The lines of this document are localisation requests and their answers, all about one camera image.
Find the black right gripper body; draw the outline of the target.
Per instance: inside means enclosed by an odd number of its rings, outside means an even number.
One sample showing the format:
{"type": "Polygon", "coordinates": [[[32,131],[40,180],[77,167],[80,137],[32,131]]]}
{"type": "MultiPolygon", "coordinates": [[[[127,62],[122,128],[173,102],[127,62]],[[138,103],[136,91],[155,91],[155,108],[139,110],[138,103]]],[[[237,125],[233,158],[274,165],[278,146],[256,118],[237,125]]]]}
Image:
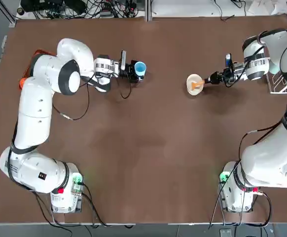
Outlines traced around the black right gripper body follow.
{"type": "Polygon", "coordinates": [[[223,82],[224,83],[234,83],[236,78],[234,74],[234,66],[229,65],[223,69],[222,72],[223,82]]]}

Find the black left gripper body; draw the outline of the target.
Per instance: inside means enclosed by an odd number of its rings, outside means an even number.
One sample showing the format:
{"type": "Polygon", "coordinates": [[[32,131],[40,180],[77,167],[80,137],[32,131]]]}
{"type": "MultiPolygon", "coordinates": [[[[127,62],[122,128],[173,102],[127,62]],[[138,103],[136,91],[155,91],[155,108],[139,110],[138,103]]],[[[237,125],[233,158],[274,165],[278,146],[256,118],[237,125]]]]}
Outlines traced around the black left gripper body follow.
{"type": "Polygon", "coordinates": [[[126,78],[128,78],[128,80],[129,80],[129,76],[130,75],[135,75],[135,74],[136,74],[135,73],[135,69],[132,69],[130,67],[130,64],[127,64],[127,63],[125,65],[125,69],[124,70],[119,69],[119,76],[120,77],[126,77],[126,78]]]}

